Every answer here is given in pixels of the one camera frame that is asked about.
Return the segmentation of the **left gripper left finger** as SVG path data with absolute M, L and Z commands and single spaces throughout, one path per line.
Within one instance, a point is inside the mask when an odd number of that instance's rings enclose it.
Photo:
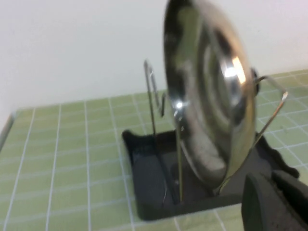
M 245 231 L 295 231 L 297 218 L 281 190 L 262 174 L 248 174 L 242 197 Z

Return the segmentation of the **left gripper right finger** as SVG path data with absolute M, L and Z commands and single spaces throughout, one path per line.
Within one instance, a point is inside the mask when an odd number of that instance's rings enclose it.
M 280 231 L 306 231 L 308 229 L 308 186 L 292 175 L 275 170 L 271 179 L 281 201 L 277 215 Z

